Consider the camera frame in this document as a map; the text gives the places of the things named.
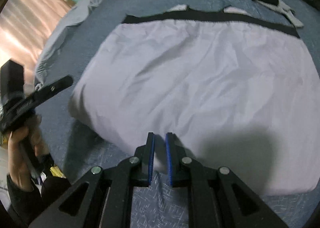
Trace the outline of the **person's left hand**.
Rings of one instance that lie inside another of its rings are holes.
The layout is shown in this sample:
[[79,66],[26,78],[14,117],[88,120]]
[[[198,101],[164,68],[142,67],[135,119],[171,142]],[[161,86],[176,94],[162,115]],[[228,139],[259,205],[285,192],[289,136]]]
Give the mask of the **person's left hand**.
[[8,169],[12,182],[22,191],[32,192],[33,182],[30,171],[23,158],[20,143],[25,138],[29,138],[35,156],[49,154],[49,148],[45,143],[40,130],[42,117],[35,115],[28,119],[23,127],[14,132],[7,132],[8,138]]

